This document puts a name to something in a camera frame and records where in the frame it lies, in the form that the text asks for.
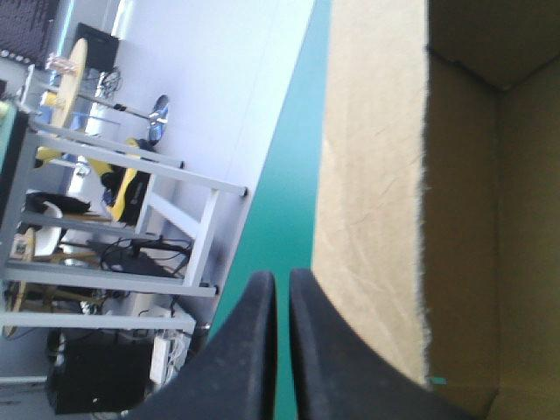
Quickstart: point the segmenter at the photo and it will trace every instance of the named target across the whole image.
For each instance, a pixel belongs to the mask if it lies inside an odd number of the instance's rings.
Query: cardboard box
[[[314,269],[474,415],[560,418],[560,3],[334,0]]]

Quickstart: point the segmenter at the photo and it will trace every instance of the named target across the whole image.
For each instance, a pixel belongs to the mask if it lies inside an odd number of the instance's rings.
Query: power strip
[[[154,350],[151,354],[150,379],[158,385],[165,383],[167,377],[167,360],[171,341],[157,336],[154,339]]]

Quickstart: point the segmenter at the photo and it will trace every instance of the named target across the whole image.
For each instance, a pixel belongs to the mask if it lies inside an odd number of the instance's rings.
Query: yellow round table top
[[[81,78],[86,68],[86,58],[88,56],[88,42],[78,39],[73,46],[68,59],[75,64],[75,72],[62,74],[57,100],[62,101],[63,106],[54,107],[52,112],[51,125],[54,127],[66,127],[70,123],[70,114],[74,108],[76,96],[80,92]]]

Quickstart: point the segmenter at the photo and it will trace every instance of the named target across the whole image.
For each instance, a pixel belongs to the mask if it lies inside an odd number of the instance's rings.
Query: metal table frame
[[[21,209],[25,203],[27,180],[33,170],[37,148],[45,146],[62,153],[82,155],[102,160],[112,165],[134,168],[150,174],[150,182],[144,196],[141,213],[135,228],[112,227],[89,221],[50,218],[42,214],[26,213]],[[49,124],[30,120],[17,169],[11,185],[4,215],[4,226],[0,232],[0,278],[3,281],[29,282],[35,284],[57,284],[97,289],[138,291],[210,298],[215,296],[215,287],[201,287],[202,273],[207,263],[210,246],[216,229],[216,209],[223,193],[238,196],[246,194],[246,187],[229,184],[218,179],[186,171],[182,162],[147,150],[132,148],[126,144],[90,136],[70,129],[55,128]],[[209,189],[204,211],[200,220],[194,219],[167,199],[156,194],[156,177],[165,177]],[[20,221],[40,226],[59,226],[88,232],[130,239],[157,239],[146,232],[148,219],[155,210],[194,240],[191,261],[184,278],[141,276],[94,269],[79,269],[43,262],[20,262],[10,260],[14,234]],[[44,314],[33,312],[12,313],[5,310],[0,299],[0,325],[10,326],[64,326],[78,328],[150,328],[182,329],[189,332],[194,328],[185,318],[151,318],[125,316],[85,316],[73,314]]]

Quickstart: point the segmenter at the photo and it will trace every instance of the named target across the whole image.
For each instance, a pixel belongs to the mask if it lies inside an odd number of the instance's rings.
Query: computer monitor
[[[119,39],[95,29],[87,24],[79,23],[76,28],[75,40],[84,38],[87,41],[86,67],[100,72],[110,72],[115,67],[116,52]]]

